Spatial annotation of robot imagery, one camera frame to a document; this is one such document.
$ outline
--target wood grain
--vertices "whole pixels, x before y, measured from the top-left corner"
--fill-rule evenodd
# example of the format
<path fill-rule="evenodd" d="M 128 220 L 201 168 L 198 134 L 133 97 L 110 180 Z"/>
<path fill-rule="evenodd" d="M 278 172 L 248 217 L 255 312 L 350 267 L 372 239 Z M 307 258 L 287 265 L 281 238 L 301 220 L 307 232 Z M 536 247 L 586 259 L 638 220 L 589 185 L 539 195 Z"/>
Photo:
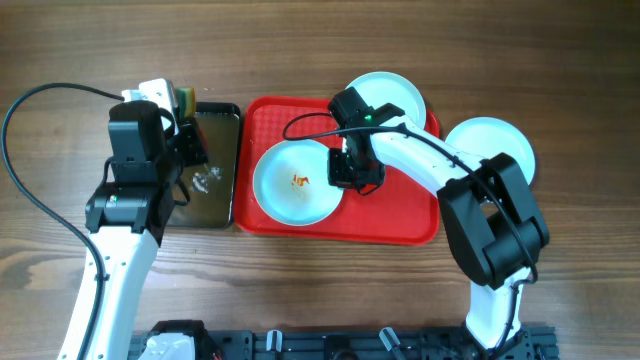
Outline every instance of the wood grain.
<path fill-rule="evenodd" d="M 165 77 L 246 109 L 400 73 L 445 132 L 494 116 L 533 143 L 552 239 L 522 318 L 556 326 L 564 359 L 639 358 L 639 16 L 632 1 L 4 1 L 0 111 L 52 81 L 118 92 Z M 10 127 L 20 176 L 77 226 L 110 155 L 111 105 L 51 91 Z M 0 189 L 0 359 L 54 358 L 84 249 L 8 176 Z M 136 329 L 176 318 L 254 331 L 452 325 L 468 286 L 443 232 L 405 248 L 170 230 Z"/>

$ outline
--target black mounting rail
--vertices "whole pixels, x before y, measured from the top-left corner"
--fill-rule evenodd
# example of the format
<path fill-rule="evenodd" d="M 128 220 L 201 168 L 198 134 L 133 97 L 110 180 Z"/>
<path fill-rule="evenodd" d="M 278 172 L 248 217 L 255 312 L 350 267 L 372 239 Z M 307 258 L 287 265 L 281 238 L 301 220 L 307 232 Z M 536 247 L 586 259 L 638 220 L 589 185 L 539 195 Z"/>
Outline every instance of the black mounting rail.
<path fill-rule="evenodd" d="M 133 336 L 128 360 L 137 360 L 153 333 Z M 400 350 L 407 360 L 483 359 L 464 327 L 437 327 L 420 331 L 398 331 Z M 283 333 L 281 351 L 267 351 L 267 334 L 251 331 L 209 331 L 221 350 L 220 360 L 334 360 L 348 348 L 358 360 L 394 360 L 378 332 Z M 500 360 L 557 360 L 559 350 L 555 328 L 522 326 L 517 344 Z"/>

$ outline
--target white plastic arm segment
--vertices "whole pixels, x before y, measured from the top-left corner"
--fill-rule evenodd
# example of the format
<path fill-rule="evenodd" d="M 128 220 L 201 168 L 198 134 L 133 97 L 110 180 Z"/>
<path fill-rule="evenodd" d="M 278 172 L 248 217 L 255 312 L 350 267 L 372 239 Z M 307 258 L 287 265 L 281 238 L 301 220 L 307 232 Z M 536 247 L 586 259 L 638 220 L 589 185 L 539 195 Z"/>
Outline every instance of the white plastic arm segment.
<path fill-rule="evenodd" d="M 131 233 L 127 226 L 103 226 L 89 238 L 104 259 L 105 292 L 86 359 L 126 359 L 142 285 L 158 253 L 158 243 L 145 230 Z M 80 292 L 58 360 L 75 360 L 87 329 L 96 292 L 96 266 L 87 251 Z"/>
<path fill-rule="evenodd" d="M 384 122 L 381 127 L 393 127 L 405 123 L 407 129 L 438 144 L 450 154 L 458 156 L 472 170 L 480 167 L 484 158 L 460 151 L 437 137 L 418 128 L 407 116 L 395 117 Z M 467 172 L 453 163 L 424 142 L 396 132 L 377 133 L 371 135 L 371 145 L 376 157 L 383 164 L 407 174 L 427 191 L 436 196 L 436 192 L 451 179 L 467 176 Z"/>
<path fill-rule="evenodd" d="M 491 349 L 496 346 L 504 332 L 509 309 L 511 308 L 511 286 L 518 280 L 526 279 L 531 272 L 530 268 L 522 268 L 504 280 L 504 284 L 497 290 L 489 286 L 480 286 L 471 282 L 471 306 L 465 324 L 469 332 L 484 346 Z M 518 287 L 520 292 L 516 298 L 516 313 L 513 318 L 513 328 L 507 336 L 507 340 L 520 331 L 520 300 L 522 299 L 523 285 Z"/>

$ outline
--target white plate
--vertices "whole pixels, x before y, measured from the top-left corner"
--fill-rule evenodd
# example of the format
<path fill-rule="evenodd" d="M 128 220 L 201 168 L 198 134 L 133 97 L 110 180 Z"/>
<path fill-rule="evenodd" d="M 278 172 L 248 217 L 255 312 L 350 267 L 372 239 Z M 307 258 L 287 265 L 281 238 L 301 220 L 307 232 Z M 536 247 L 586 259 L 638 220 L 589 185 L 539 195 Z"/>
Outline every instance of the white plate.
<path fill-rule="evenodd" d="M 331 214 L 342 189 L 329 185 L 329 149 L 314 140 L 283 141 L 267 150 L 253 173 L 260 208 L 286 225 L 317 223 Z"/>
<path fill-rule="evenodd" d="M 347 86 L 353 86 L 367 105 L 378 108 L 391 103 L 409 116 L 420 129 L 427 123 L 427 106 L 420 91 L 409 80 L 386 71 L 364 74 Z"/>
<path fill-rule="evenodd" d="M 514 158 L 527 183 L 536 172 L 536 159 L 529 140 L 515 126 L 490 117 L 469 119 L 456 126 L 445 141 L 470 154 L 490 159 L 503 152 Z"/>

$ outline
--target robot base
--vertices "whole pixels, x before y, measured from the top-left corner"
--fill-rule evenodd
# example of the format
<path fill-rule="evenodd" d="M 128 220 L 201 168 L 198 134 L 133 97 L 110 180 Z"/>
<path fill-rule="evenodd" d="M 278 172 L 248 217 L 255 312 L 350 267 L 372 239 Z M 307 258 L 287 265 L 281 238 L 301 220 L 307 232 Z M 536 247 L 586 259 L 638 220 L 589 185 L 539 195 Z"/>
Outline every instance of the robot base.
<path fill-rule="evenodd" d="M 154 329 L 167 328 L 160 322 Z M 180 336 L 197 334 L 195 327 L 204 329 L 200 321 L 180 321 L 171 332 Z M 128 360 L 138 360 L 147 347 L 147 340 L 160 332 L 134 335 Z M 214 356 L 198 353 L 196 359 L 219 360 L 394 360 L 387 351 L 378 332 L 312 332 L 254 334 L 251 331 L 209 331 L 217 345 Z M 486 358 L 473 342 L 464 326 L 436 327 L 420 331 L 399 331 L 401 356 L 407 360 L 480 360 Z M 559 350 L 555 328 L 522 326 L 514 336 L 516 344 L 500 360 L 557 360 Z M 195 339 L 195 344 L 202 339 Z"/>

